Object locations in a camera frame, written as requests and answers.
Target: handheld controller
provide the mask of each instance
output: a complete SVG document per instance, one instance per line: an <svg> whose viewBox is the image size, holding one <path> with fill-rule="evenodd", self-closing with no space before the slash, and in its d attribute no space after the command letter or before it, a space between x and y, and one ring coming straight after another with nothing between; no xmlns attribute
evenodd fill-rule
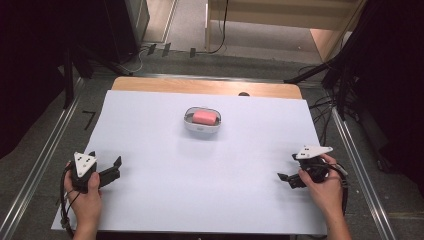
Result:
<svg viewBox="0 0 424 240"><path fill-rule="evenodd" d="M305 146L298 154L293 154L294 160L299 162L300 168L311 176L312 181L321 183L328 175L329 169L324 159L319 155L332 151L331 147ZM305 183L300 179L299 174L288 176L277 173L281 181L288 182L291 188L304 188Z"/></svg>
<svg viewBox="0 0 424 240"><path fill-rule="evenodd" d="M296 155L293 154L294 160L299 161L300 168L306 171L311 176L312 181L315 183L324 182L325 177L328 174L328 168L326 167L325 160L320 157L313 157L310 159L296 159ZM285 174L278 173L281 181L288 182L291 188L304 188L306 187L299 174L288 176Z"/></svg>
<svg viewBox="0 0 424 240"><path fill-rule="evenodd" d="M71 164L74 164L72 168L72 186L74 190L81 193L88 192L88 180L91 177L91 174L96 171L97 168L97 158L95 152L91 152L88 155L75 153L74 161ZM108 185L109 183L118 179L121 175L119 172L119 167L122 165L121 157L119 156L116 159L115 163L111 168L108 168L99 173L100 175L100 185L99 188Z"/></svg>

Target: pink sponge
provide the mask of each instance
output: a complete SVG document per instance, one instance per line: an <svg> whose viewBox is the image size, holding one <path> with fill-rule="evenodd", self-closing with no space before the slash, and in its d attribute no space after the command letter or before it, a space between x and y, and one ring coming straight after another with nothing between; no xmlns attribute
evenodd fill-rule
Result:
<svg viewBox="0 0 424 240"><path fill-rule="evenodd" d="M193 123L213 126L216 122L216 113L197 110L193 114Z"/></svg>

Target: black curtain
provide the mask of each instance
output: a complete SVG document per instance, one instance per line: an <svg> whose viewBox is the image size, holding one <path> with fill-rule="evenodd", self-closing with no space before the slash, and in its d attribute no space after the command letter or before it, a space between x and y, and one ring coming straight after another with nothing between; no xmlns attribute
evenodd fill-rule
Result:
<svg viewBox="0 0 424 240"><path fill-rule="evenodd" d="M355 43L354 90L386 137L377 151L423 189L424 1L368 4L380 7Z"/></svg>
<svg viewBox="0 0 424 240"><path fill-rule="evenodd" d="M60 9L43 1L0 2L0 158L64 88L57 69L67 41Z"/></svg>

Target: wrist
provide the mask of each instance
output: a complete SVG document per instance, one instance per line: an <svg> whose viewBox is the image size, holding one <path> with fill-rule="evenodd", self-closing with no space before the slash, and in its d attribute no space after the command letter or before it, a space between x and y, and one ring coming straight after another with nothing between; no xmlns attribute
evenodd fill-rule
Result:
<svg viewBox="0 0 424 240"><path fill-rule="evenodd" d="M327 223L327 239L352 239L341 209L333 209L333 211L326 212L324 215Z"/></svg>
<svg viewBox="0 0 424 240"><path fill-rule="evenodd" d="M344 218L341 207L323 209L322 213L324 214L325 219L328 219L328 220Z"/></svg>
<svg viewBox="0 0 424 240"><path fill-rule="evenodd" d="M95 240L97 235L97 222L78 222L74 240Z"/></svg>

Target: metal frame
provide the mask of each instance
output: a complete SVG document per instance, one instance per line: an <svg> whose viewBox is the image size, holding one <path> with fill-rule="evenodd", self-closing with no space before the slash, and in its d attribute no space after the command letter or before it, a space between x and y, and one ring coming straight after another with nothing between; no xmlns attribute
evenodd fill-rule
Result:
<svg viewBox="0 0 424 240"><path fill-rule="evenodd" d="M180 78L180 79L196 79L196 80L216 80L216 81L241 81L241 82L261 82L261 83L278 83L278 80L271 79L253 79L253 78L228 78L228 77L208 77L208 76L190 76L190 75L167 75L167 74L143 74L141 77L151 78ZM82 78L79 78L75 92L76 96L67 110L64 110L54 127L49 139L47 140L43 150L41 151L31 173L28 175L22 189L14 200L6 219L0 228L0 239L9 240L15 232L25 210L31 201L32 196L50 162L50 159L65 131L75 108L79 102L81 92L85 86ZM387 214L377 196L377 193L371 183L371 180L363 165L362 159L355 146L352 136L349 132L347 123L342 121L337 110L332 110L333 119L343 140L347 150L349 159L352 163L354 171L358 177L359 184L364 192L365 199L370 208L370 212L374 218L377 229L382 239L396 239L394 231L390 225Z"/></svg>
<svg viewBox="0 0 424 240"><path fill-rule="evenodd" d="M9 212L0 227L0 239L9 240L12 238L22 216L25 213L26 208L28 207L32 196L34 195L37 186L43 177L43 174L50 163L50 159L56 150L56 147L62 138L66 127L72 115L74 114L75 108L78 104L80 93L84 88L84 80L79 78L76 86L75 92L76 96L72 101L68 109L63 110L62 114L59 117L52 133L50 134L46 144L43 147L40 155L37 158L30 174L28 175L24 185L19 191L17 197L15 198L12 207L9 209Z"/></svg>
<svg viewBox="0 0 424 240"><path fill-rule="evenodd" d="M387 217L386 211L378 198L378 195L371 183L365 166L362 162L362 158L359 155L358 149L350 135L349 128L345 121L342 121L337 110L332 110L333 119L336 123L337 129L339 130L340 136L342 137L343 143L349 155L349 159L352 163L353 169L358 177L358 182L361 185L362 191L364 192L365 200L368 203L371 214L374 218L377 229L380 233L381 239L395 240L396 236L390 225L389 218Z"/></svg>

